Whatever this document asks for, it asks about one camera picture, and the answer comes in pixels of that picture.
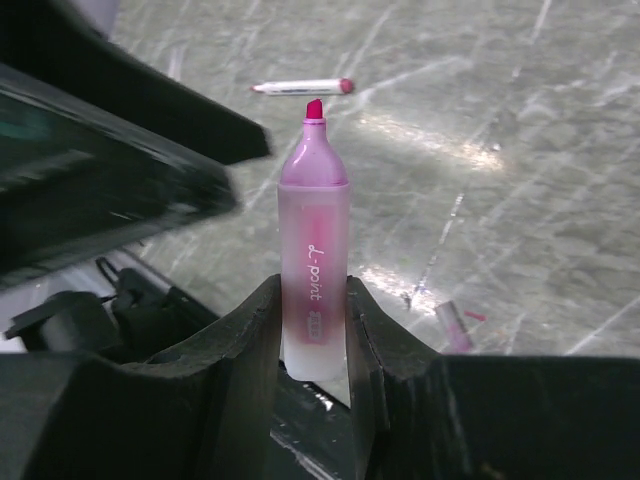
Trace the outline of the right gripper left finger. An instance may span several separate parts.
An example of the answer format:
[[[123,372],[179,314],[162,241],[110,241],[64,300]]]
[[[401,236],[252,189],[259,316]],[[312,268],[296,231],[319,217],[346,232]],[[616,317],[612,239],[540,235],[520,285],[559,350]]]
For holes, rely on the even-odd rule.
[[[259,479],[281,334],[278,276],[158,362],[1,358],[5,479]]]

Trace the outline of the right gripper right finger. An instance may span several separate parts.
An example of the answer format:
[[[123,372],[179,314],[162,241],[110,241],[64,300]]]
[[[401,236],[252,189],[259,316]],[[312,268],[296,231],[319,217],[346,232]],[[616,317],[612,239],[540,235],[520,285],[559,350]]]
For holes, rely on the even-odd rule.
[[[360,479],[635,479],[639,363],[443,355],[347,281]]]

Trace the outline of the pink highlighter pen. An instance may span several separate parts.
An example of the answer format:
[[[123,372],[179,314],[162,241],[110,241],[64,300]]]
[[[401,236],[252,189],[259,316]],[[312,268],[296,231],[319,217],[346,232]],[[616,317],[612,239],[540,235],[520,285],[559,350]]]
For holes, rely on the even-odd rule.
[[[277,186],[283,361],[297,381],[337,377],[346,356],[350,183],[329,144],[321,100]]]

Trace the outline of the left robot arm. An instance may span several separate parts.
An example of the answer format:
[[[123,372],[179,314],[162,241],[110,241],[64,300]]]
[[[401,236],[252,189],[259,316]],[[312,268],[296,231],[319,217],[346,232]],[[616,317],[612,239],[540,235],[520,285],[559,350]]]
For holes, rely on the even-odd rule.
[[[1,5],[1,286],[232,211],[257,123],[129,55],[67,1]]]

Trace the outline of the clear pink pen cap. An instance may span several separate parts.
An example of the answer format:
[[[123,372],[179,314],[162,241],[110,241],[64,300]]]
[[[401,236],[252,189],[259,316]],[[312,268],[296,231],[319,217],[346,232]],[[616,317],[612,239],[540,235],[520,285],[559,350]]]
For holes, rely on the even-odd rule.
[[[445,333],[447,352],[455,354],[470,352],[473,348],[471,336],[464,326],[455,304],[452,301],[447,301],[437,305],[434,311]]]

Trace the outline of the white marker pen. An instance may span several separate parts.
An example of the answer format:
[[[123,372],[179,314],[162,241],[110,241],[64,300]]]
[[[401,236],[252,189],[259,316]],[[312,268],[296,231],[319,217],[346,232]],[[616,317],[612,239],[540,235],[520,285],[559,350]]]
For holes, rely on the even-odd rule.
[[[348,78],[291,80],[265,82],[250,90],[268,96],[347,95],[355,90],[355,84]]]

